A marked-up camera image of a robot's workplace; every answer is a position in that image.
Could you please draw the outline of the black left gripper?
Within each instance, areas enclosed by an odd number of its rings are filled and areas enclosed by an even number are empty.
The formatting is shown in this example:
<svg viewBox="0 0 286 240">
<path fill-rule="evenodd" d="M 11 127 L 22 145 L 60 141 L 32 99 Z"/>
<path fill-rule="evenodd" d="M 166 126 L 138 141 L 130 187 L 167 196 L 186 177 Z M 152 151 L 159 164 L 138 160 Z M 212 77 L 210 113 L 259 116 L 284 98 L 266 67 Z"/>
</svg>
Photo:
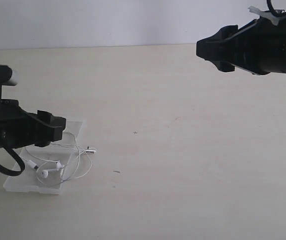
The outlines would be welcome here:
<svg viewBox="0 0 286 240">
<path fill-rule="evenodd" d="M 30 145 L 47 147 L 60 141 L 66 129 L 66 118 L 38 110 L 28 112 L 17 100 L 5 99 L 0 104 L 0 149 L 7 145 L 18 149 Z"/>
</svg>

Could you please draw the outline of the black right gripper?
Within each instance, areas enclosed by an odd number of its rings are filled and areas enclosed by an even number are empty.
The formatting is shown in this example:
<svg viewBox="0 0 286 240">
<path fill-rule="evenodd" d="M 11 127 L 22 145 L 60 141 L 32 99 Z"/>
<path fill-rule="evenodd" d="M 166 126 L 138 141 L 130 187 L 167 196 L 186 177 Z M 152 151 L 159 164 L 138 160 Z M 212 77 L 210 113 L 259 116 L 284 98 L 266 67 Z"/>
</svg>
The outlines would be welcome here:
<svg viewBox="0 0 286 240">
<path fill-rule="evenodd" d="M 231 36 L 232 64 L 222 61 L 228 55 Z M 223 73 L 238 68 L 258 76 L 286 74 L 286 25 L 275 27 L 267 22 L 249 22 L 240 29 L 238 25 L 227 25 L 214 35 L 198 40 L 195 53 Z"/>
</svg>

